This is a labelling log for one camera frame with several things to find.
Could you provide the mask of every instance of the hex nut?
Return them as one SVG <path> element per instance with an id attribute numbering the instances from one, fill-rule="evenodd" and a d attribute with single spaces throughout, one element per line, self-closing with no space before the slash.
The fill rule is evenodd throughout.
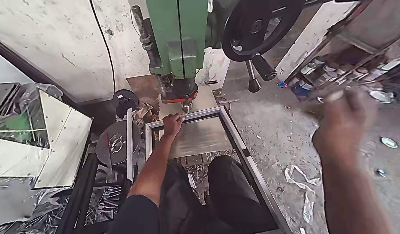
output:
<path id="1" fill-rule="evenodd" d="M 154 44 L 152 42 L 150 42 L 147 45 L 142 44 L 142 48 L 144 48 L 144 50 L 152 50 L 153 47 L 154 47 Z"/>
<path id="2" fill-rule="evenodd" d="M 148 34 L 148 36 L 146 38 L 143 37 L 139 37 L 139 40 L 142 44 L 149 44 L 152 40 L 152 36 L 150 34 Z"/>

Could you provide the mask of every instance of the paper scrap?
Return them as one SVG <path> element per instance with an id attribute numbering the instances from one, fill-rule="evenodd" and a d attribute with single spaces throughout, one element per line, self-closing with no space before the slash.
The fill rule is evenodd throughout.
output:
<path id="1" fill-rule="evenodd" d="M 303 208 L 303 216 L 304 216 L 304 220 L 307 223 L 310 223 L 313 220 L 313 208 L 314 208 L 314 203 L 316 201 L 316 193 L 314 192 L 314 190 L 312 190 L 306 184 L 296 182 L 295 180 L 293 180 L 291 178 L 292 172 L 294 172 L 294 169 L 296 169 L 300 174 L 302 174 L 304 176 L 305 180 L 312 185 L 319 186 L 322 183 L 322 179 L 321 179 L 321 177 L 308 179 L 306 174 L 304 174 L 304 172 L 301 171 L 301 169 L 299 167 L 297 167 L 296 165 L 287 166 L 285 169 L 285 172 L 284 172 L 286 181 L 288 183 L 294 183 L 294 184 L 298 185 L 298 187 L 300 187 L 301 189 L 306 190 L 306 193 L 304 195 L 305 201 L 304 201 L 304 208 Z"/>

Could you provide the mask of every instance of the electrical cable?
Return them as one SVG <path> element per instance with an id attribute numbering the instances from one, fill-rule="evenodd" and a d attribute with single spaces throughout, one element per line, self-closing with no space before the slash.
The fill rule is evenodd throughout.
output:
<path id="1" fill-rule="evenodd" d="M 96 23 L 97 23 L 97 25 L 99 26 L 100 33 L 102 34 L 103 41 L 104 41 L 104 45 L 106 46 L 106 49 L 108 50 L 108 55 L 109 55 L 109 60 L 110 60 L 110 66 L 111 66 L 111 68 L 112 68 L 113 93 L 116 93 L 116 80 L 115 80 L 115 78 L 114 78 L 114 68 L 113 68 L 112 56 L 110 55 L 110 50 L 109 50 L 108 42 L 106 41 L 106 38 L 104 37 L 102 27 L 100 26 L 99 19 L 97 18 L 96 11 L 95 11 L 95 8 L 94 8 L 94 6 L 93 6 L 93 1 L 92 1 L 92 0 L 89 0 L 89 1 L 90 1 L 90 6 L 92 7 L 93 14 L 94 14 L 95 19 L 96 19 Z"/>

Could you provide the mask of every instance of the person's knee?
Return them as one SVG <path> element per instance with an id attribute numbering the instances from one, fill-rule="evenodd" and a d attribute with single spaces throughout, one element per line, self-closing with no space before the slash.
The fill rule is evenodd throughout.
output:
<path id="1" fill-rule="evenodd" d="M 217 156 L 209 165 L 209 169 L 213 167 L 221 167 L 223 165 L 227 165 L 231 162 L 233 162 L 234 159 L 228 155 L 220 155 Z"/>

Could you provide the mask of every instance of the black pants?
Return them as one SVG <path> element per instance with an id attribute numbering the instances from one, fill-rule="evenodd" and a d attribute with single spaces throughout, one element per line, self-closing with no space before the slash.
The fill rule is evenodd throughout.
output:
<path id="1" fill-rule="evenodd" d="M 277 228 L 249 185 L 242 165 L 227 155 L 218 156 L 208 170 L 212 216 L 193 193 L 184 168 L 170 162 L 161 191 L 161 234 L 258 233 Z"/>

